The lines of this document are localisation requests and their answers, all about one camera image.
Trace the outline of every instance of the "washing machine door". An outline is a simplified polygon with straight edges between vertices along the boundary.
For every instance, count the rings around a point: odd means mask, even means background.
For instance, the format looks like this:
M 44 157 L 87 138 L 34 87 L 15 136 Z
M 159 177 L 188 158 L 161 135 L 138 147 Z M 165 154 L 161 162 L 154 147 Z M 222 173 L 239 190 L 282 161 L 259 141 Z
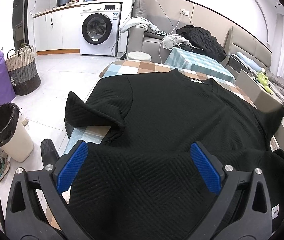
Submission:
M 101 44 L 110 36 L 111 20 L 103 14 L 94 13 L 88 16 L 82 24 L 82 34 L 90 44 Z

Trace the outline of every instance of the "light blue pillow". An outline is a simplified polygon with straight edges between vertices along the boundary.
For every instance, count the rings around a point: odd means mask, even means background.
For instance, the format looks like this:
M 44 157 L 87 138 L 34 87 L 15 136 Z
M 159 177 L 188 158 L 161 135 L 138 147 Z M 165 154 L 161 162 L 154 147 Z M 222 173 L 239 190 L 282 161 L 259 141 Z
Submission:
M 237 55 L 240 57 L 241 60 L 243 60 L 246 64 L 248 64 L 255 71 L 257 72 L 262 71 L 262 68 L 255 61 L 244 56 L 243 53 L 238 52 Z

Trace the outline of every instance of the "washing machine control panel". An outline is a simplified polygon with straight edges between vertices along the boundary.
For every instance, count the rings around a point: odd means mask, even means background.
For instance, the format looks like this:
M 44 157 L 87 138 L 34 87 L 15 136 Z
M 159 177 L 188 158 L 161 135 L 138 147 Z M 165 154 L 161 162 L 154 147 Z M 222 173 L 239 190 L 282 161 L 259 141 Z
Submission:
M 121 4 L 119 3 L 95 3 L 85 4 L 81 6 L 81 13 L 85 12 L 100 12 L 100 11 L 119 11 Z

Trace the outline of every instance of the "clothing label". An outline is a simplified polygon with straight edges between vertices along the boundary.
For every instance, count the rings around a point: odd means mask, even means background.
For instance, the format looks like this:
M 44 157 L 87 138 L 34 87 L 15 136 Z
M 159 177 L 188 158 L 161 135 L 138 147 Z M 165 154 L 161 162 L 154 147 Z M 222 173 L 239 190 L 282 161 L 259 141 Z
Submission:
M 278 216 L 278 209 L 280 208 L 280 204 L 272 208 L 272 219 Z
M 191 81 L 193 81 L 193 82 L 197 82 L 197 83 L 200 83 L 200 84 L 204 84 L 202 81 L 197 80 L 197 79 L 191 79 Z

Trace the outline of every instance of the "black jacket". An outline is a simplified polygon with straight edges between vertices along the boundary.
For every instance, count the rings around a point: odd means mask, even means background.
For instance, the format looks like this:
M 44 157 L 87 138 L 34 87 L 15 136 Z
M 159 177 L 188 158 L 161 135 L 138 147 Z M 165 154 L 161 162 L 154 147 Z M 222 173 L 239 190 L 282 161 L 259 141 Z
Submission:
M 222 45 L 208 30 L 186 25 L 177 29 L 176 33 L 189 40 L 194 47 L 204 50 L 204 55 L 215 59 L 217 62 L 222 62 L 226 58 L 226 52 Z

